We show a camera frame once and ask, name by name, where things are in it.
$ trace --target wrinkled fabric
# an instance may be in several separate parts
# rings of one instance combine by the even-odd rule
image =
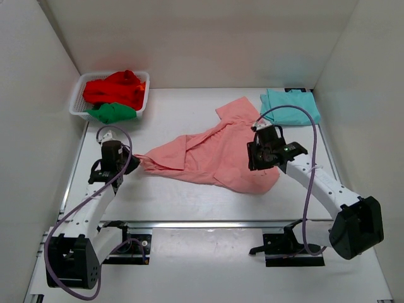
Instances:
[[[86,112],[104,124],[136,118],[136,111],[133,108],[119,103],[104,103],[99,108],[87,109]]]
[[[247,142],[258,111],[246,97],[216,110],[220,123],[201,134],[185,134],[136,155],[151,174],[198,184],[227,187],[239,193],[263,194],[279,178],[277,168],[248,169]]]
[[[132,71],[118,71],[104,80],[86,83],[83,98],[91,104],[119,103],[141,110],[146,83],[142,83]]]

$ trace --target white enclosure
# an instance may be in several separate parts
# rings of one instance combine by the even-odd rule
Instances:
[[[214,110],[243,95],[259,109],[264,88],[314,89],[318,160],[381,202],[385,240],[351,262],[329,250],[323,269],[262,268],[244,250],[260,245],[257,222],[301,217],[296,182],[281,176],[258,197],[136,172],[103,220],[153,225],[154,263],[109,266],[96,302],[131,300],[134,284],[145,302],[404,302],[403,15],[400,0],[0,0],[0,301],[70,302],[44,288],[40,242],[82,198],[100,124],[69,115],[68,100],[80,74],[132,69],[149,72],[152,88],[143,120],[122,124],[140,153],[214,126]],[[311,149],[310,128],[285,135]],[[309,215],[329,219],[315,199]],[[168,229],[189,221],[200,228]],[[172,273],[182,278],[160,287]]]

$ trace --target laundry basket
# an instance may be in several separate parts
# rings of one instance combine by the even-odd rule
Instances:
[[[116,71],[97,71],[94,73],[87,73],[81,75],[70,99],[70,108],[69,108],[70,114],[80,116],[86,121],[98,121],[89,113],[85,112],[85,110],[87,109],[92,109],[94,105],[85,102],[83,98],[83,92],[87,82],[93,80],[105,79],[106,77],[110,76],[113,73],[116,73]],[[133,73],[136,75],[136,77],[140,79],[140,81],[146,82],[143,106],[140,110],[136,111],[137,118],[141,118],[141,116],[143,115],[143,111],[146,108],[147,98],[149,95],[150,76],[145,71],[133,71]]]

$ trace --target shirt sleeve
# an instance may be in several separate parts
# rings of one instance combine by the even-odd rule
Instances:
[[[221,120],[244,119],[247,121],[255,121],[259,117],[258,111],[246,97],[242,97],[219,107],[216,113]]]

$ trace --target white wall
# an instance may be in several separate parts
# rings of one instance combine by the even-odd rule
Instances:
[[[78,72],[35,0],[0,0],[0,301],[22,302],[42,233],[56,220],[83,123]]]
[[[357,2],[42,1],[81,73],[145,69],[154,88],[312,88]]]
[[[404,302],[404,2],[360,0],[316,88],[343,180],[382,205],[377,246]]]

